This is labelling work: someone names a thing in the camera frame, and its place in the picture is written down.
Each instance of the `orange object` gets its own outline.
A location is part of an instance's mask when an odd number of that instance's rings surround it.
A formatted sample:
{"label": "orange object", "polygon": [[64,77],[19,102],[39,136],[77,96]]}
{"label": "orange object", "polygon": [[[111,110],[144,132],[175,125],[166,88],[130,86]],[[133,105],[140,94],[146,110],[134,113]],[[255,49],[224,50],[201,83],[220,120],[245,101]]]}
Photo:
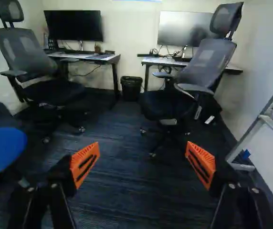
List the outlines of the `orange object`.
{"label": "orange object", "polygon": [[209,152],[188,142],[185,157],[207,190],[210,189],[216,172],[215,157]]}
{"label": "orange object", "polygon": [[70,170],[76,189],[80,187],[90,170],[100,157],[98,142],[95,142],[72,156]]}

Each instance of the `chair backrest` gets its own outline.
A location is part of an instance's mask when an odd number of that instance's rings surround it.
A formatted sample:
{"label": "chair backrest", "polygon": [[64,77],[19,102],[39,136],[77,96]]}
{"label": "chair backrest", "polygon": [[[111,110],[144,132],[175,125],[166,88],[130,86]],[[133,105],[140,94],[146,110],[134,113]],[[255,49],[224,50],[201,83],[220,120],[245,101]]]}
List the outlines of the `chair backrest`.
{"label": "chair backrest", "polygon": [[242,18],[243,2],[222,4],[217,7],[210,30],[224,39],[204,39],[196,55],[178,75],[177,83],[189,83],[216,91],[221,76],[230,62],[237,44],[232,36]]}
{"label": "chair backrest", "polygon": [[230,62],[237,44],[226,39],[204,39],[197,53],[179,74],[177,83],[189,83],[215,91],[216,82]]}
{"label": "chair backrest", "polygon": [[13,26],[14,22],[24,20],[22,7],[17,0],[0,0],[0,18],[5,27],[0,29],[0,50],[9,69],[29,73],[18,78],[20,82],[53,74],[57,70],[57,64],[45,54],[33,31]]}
{"label": "chair backrest", "polygon": [[210,30],[221,37],[226,37],[230,33],[228,39],[232,40],[242,19],[243,4],[243,2],[237,2],[219,5],[213,14]]}

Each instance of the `chair seat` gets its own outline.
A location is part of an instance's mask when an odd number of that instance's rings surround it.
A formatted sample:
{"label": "chair seat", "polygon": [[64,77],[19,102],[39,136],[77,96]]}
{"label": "chair seat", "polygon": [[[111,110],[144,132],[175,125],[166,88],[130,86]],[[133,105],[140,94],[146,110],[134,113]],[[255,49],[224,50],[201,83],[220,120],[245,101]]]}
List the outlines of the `chair seat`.
{"label": "chair seat", "polygon": [[10,166],[24,151],[27,136],[14,128],[0,128],[0,172]]}
{"label": "chair seat", "polygon": [[24,88],[26,96],[38,103],[61,106],[73,102],[85,93],[85,88],[67,80],[50,80]]}
{"label": "chair seat", "polygon": [[186,95],[162,90],[143,93],[140,104],[144,116],[151,121],[179,118],[193,108]]}

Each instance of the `white desk surface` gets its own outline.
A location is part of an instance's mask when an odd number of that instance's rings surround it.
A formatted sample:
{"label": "white desk surface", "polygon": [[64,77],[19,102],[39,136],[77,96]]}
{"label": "white desk surface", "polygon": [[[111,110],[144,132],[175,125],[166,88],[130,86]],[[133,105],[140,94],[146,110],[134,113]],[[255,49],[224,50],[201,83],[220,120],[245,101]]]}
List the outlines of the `white desk surface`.
{"label": "white desk surface", "polygon": [[[180,62],[180,61],[175,61],[172,58],[163,58],[163,57],[155,57],[155,58],[147,57],[147,58],[144,58],[142,62],[153,63],[153,64],[173,64],[173,65],[181,65],[182,67],[186,67],[189,64],[188,62]],[[236,67],[232,63],[228,64],[227,69],[242,71],[242,69]]]}
{"label": "white desk surface", "polygon": [[93,55],[98,55],[98,54],[66,54],[66,53],[63,53],[63,52],[54,52],[54,53],[51,53],[51,54],[48,54],[49,57],[62,57],[62,58],[76,58],[76,59],[81,59],[81,60],[93,60],[93,61],[109,61],[119,55],[112,55],[112,56],[109,56],[109,57],[106,57],[104,59],[93,59],[93,58],[90,58],[90,56],[93,56]]}

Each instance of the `headrest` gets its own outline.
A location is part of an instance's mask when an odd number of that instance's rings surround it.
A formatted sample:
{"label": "headrest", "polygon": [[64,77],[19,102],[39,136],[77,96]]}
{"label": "headrest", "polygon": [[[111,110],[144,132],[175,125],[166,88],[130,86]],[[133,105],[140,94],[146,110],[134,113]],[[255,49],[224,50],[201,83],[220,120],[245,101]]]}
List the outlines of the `headrest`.
{"label": "headrest", "polygon": [[5,22],[23,21],[24,14],[18,0],[0,0],[0,18]]}
{"label": "headrest", "polygon": [[242,19],[243,4],[243,2],[237,2],[217,7],[211,20],[210,30],[222,36],[226,36],[230,31],[236,31]]}

